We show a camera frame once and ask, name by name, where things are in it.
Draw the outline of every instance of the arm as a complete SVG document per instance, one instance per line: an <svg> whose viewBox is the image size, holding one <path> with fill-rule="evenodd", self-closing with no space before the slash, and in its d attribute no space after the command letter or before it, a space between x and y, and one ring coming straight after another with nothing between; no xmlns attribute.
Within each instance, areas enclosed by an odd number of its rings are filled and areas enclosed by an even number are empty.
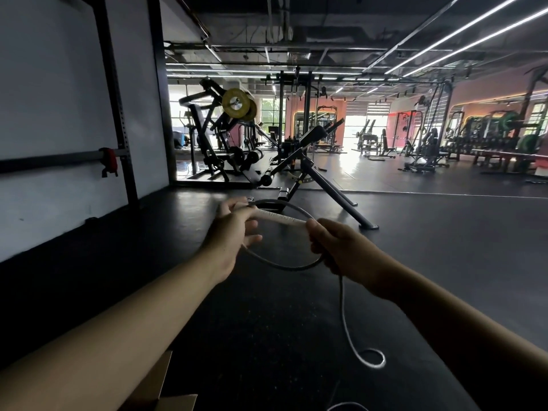
<svg viewBox="0 0 548 411"><path fill-rule="evenodd" d="M0 374L2 410L116 410L133 392L209 291L232 271L256 209L224 202L202 248L110 309Z"/></svg>
<svg viewBox="0 0 548 411"><path fill-rule="evenodd" d="M396 303L483 410L544 403L548 353L507 330L340 223L309 220L314 253Z"/></svg>

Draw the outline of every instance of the white handle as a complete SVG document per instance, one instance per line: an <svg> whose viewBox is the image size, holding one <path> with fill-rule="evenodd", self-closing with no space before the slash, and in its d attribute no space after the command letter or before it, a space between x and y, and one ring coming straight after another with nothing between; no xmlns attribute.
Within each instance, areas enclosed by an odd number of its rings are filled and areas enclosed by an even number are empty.
<svg viewBox="0 0 548 411"><path fill-rule="evenodd" d="M242 202L238 202L234 205L234 209L239 209L241 207L246 207L246 206L248 206L248 205L246 205L245 203L242 203ZM306 221L303 221L303 220L300 220L300 219L295 219L294 217L289 217L289 216L280 215L278 213L268 212L268 211L263 210L263 209L257 209L255 214L253 215L253 218L254 219L264 219L264 220L267 220L267 221L282 223L284 225L299 226L299 227L304 227L305 223L306 223Z"/></svg>

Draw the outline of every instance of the hand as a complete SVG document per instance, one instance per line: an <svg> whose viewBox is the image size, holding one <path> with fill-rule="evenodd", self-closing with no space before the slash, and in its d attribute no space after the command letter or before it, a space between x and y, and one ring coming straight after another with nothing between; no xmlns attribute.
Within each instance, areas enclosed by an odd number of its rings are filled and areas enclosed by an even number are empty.
<svg viewBox="0 0 548 411"><path fill-rule="evenodd" d="M306 221L315 254L324 254L333 274L360 283L378 297L390 298L404 267L351 227L328 219Z"/></svg>
<svg viewBox="0 0 548 411"><path fill-rule="evenodd" d="M234 209L238 202L247 204L247 198L237 197L225 200L217 208L215 220L209 227L205 236L201 253L205 253L208 259L214 259L219 263L218 282L224 281L234 268L236 255L242 245L249 247L263 239L261 235L247 235L257 228L257 221L249 218L257 210L256 207L242 207Z"/></svg>

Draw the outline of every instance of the cardboard box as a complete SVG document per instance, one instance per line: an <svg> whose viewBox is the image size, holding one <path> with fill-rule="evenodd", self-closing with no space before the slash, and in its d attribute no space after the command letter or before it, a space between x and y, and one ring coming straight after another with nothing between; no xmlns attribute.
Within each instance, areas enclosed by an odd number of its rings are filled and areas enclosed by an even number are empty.
<svg viewBox="0 0 548 411"><path fill-rule="evenodd" d="M197 395L162 397L171 351L165 352L118 411L192 411Z"/></svg>

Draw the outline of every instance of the jump rope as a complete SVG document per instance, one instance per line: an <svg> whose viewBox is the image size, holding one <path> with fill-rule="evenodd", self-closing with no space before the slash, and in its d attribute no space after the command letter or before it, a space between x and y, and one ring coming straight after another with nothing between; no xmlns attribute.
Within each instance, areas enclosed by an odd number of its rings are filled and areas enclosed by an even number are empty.
<svg viewBox="0 0 548 411"><path fill-rule="evenodd" d="M305 211L303 208L298 207L296 205L293 205L290 202L286 202L285 200L263 199L263 200L257 200L257 201L254 201L254 202L250 202L250 204L252 204L254 206L264 204L264 203L276 203L276 204L284 205L286 207L291 207L292 209L296 210L297 212L304 215L308 219L314 219L314 217L311 214L309 214L307 211ZM245 204L245 203L236 203L235 209L238 209L240 207L246 207L246 206L248 206L248 205ZM283 225L289 225L289 226L300 227L300 228L304 228L305 223L306 223L305 221L303 221L301 219L295 219L294 217L289 217L289 216L285 216L285 215L281 215L281 214L277 214L277 213L273 213L273 212L268 212L268 211L265 211L265 210L262 210L262 209L257 209L257 211L255 211L255 214L253 215L253 218L254 219L269 220L269 221L281 223ZM281 270L284 270L284 271L304 271L305 269L311 269L311 268L315 267L316 265L320 264L324 260L324 256L320 255L320 257L316 261L314 261L312 263L309 263L309 264L306 264L306 265L302 265L302 266L298 266L298 267L285 266L285 265L280 265L280 264L277 264L276 262L272 262L270 260L267 260L267 259L263 258L260 255L257 255L256 253L254 253L253 251L251 251L249 248L245 247L244 245L242 246L242 248L249 255L257 258L260 262L263 262L267 265L270 265L271 267L274 267L276 269L281 269ZM361 362L362 365L367 366L370 369L382 369L382 368L384 368L384 366L386 365L386 357L384 356L384 353L382 353L380 350L373 349L373 348L367 348L367 349L364 349L363 351L361 351L361 352L373 352L373 353L376 353L380 356L380 359L381 359L380 363L371 363L371 362L368 362L367 360L365 360L364 358L362 358L360 356L359 352L354 347L354 344L352 343L352 339L350 338L350 333L348 331L348 327L346 325L346 318L345 318L345 312L344 312L344 302L345 302L344 281L343 281L343 276L340 275L339 276L339 310L340 310L340 317L341 317L342 327L344 329L344 333L346 335L346 340L348 341L348 345L350 346L350 349L352 349L352 352L354 353L354 356L356 356L356 358ZM328 408L327 411L331 411L331 410L333 410L337 407L341 407L341 406L356 406L356 407L360 407L362 409L367 410L367 408L365 408L363 405L358 404L356 402L341 402L339 404L333 405L332 407Z"/></svg>

